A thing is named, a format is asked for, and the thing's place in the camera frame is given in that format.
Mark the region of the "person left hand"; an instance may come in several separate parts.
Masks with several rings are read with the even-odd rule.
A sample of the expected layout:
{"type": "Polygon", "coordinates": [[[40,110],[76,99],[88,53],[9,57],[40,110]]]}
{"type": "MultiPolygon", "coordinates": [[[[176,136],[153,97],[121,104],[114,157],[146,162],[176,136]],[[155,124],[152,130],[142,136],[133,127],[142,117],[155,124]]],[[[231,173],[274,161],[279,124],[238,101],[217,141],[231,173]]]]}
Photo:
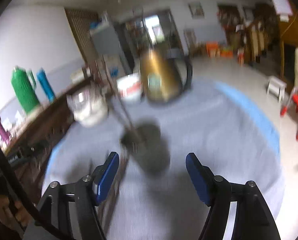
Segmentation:
{"type": "Polygon", "coordinates": [[[13,215],[9,208],[9,198],[5,195],[0,195],[0,222],[12,230],[16,230],[16,224],[25,228],[32,219],[29,212],[25,209],[22,202],[15,202],[16,213],[13,215]]]}

